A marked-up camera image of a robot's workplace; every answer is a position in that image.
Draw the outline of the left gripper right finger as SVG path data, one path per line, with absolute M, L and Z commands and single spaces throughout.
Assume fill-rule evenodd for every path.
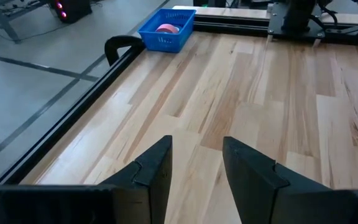
M 329 191 L 231 136 L 223 138 L 223 160 L 242 223 L 270 223 L 279 190 Z

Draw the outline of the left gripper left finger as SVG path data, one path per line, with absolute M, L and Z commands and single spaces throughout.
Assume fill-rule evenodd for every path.
M 131 163 L 101 182 L 112 185 L 115 223 L 163 223 L 173 167 L 173 139 L 163 136 Z

